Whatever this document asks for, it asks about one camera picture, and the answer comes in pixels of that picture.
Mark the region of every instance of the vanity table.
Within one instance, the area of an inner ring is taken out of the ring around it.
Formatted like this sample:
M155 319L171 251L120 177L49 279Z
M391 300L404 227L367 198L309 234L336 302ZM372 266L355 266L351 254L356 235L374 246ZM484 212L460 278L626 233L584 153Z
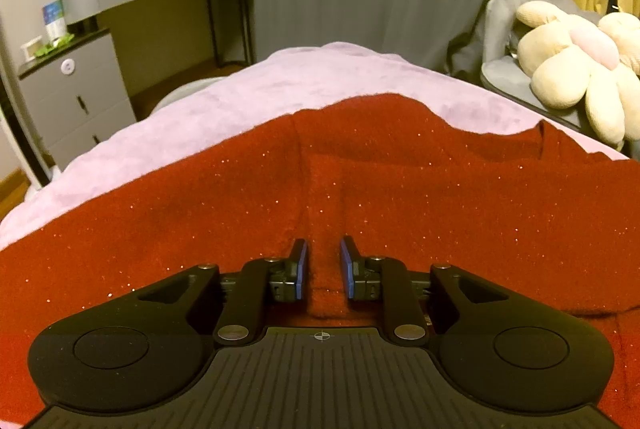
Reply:
M76 38L18 70L18 89L27 113L60 170L119 130L136 122L108 30L99 30L101 12L134 0L62 0L65 21ZM212 48L220 59L210 0ZM244 64L254 63L248 0L238 0Z

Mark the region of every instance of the ribbed black surface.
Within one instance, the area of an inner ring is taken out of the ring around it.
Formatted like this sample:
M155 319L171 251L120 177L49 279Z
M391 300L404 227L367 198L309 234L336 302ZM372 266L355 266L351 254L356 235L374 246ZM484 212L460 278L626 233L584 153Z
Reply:
M591 407L550 417L493 411L447 383L426 352L375 329L268 330L222 349L189 391L149 411L92 417L53 407L38 429L612 429Z

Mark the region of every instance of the circular cap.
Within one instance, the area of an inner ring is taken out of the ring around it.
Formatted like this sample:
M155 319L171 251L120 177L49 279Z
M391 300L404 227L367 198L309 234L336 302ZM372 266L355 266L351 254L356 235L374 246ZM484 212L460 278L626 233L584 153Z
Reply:
M249 330L239 324L229 324L218 330L218 336L225 341L240 341L249 334Z
M424 328L415 324L402 324L396 327L394 333L405 341L416 341L426 335Z
M149 341L144 333L113 326L86 333L74 346L76 358L97 369L117 369L138 362L146 355Z
M494 341L500 357L525 369L547 369L564 361L569 346L557 333L543 328L512 328L500 333Z

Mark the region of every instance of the metal screw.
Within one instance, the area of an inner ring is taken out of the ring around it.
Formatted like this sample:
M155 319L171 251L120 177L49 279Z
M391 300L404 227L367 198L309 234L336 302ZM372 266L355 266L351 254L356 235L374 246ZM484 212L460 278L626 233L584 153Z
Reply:
M394 330L394 333L405 341L416 341L426 335L424 328L415 324L402 324Z
M225 341L241 341L247 335L249 330L239 324L229 324L218 330L218 336Z

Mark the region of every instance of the wooden floor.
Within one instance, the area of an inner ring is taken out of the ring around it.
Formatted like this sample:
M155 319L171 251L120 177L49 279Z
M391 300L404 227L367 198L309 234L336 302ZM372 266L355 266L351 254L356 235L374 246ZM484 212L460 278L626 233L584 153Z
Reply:
M228 76L241 69L242 66L236 64L218 68L213 59L205 61L134 95L130 98L133 112L138 120L146 119L156 107L156 104L176 88L199 79Z
M0 221L9 214L11 209L24 201L24 195L30 185L27 175L20 169L0 181Z

